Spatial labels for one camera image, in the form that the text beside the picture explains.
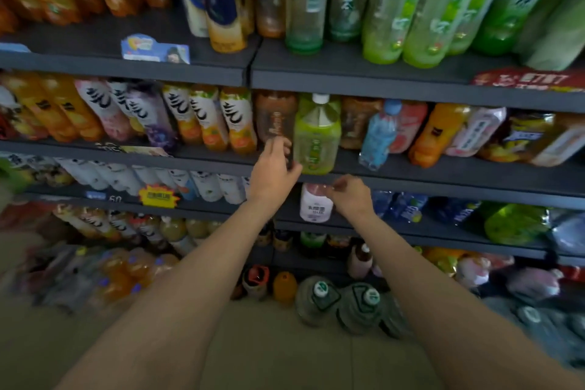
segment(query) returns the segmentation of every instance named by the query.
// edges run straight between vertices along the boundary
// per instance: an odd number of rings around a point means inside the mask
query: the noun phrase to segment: human arm
[[[583,388],[576,375],[545,355],[520,328],[489,310],[379,219],[370,189],[359,178],[342,177],[328,196],[370,247],[447,388]]]
[[[267,142],[248,200],[205,242],[150,286],[84,354],[56,390],[192,390],[209,342],[258,233],[302,167],[287,172],[290,142]]]

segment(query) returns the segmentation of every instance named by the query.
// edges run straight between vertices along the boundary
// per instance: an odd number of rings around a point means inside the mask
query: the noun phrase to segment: pink bottle
[[[515,297],[533,304],[536,301],[556,296],[560,293],[559,280],[563,274],[556,268],[547,271],[540,268],[525,268],[512,276],[506,288]]]
[[[486,258],[463,258],[457,263],[455,279],[465,288],[475,288],[490,280],[491,262]]]
[[[370,247],[362,242],[352,247],[352,253],[347,259],[347,274],[353,279],[363,279],[367,276],[372,265]]]
[[[396,139],[388,147],[392,154],[402,153],[408,149],[417,136],[418,130],[422,125],[428,112],[426,102],[413,100],[403,100],[402,109],[399,113],[399,128]]]
[[[128,117],[110,96],[108,85],[98,78],[76,79],[79,96],[98,115],[110,138],[124,142],[134,136]]]

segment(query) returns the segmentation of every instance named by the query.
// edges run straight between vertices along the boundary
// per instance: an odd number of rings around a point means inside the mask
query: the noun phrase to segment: right hand
[[[342,176],[327,187],[326,194],[337,210],[352,224],[362,217],[374,215],[370,189],[360,178]]]

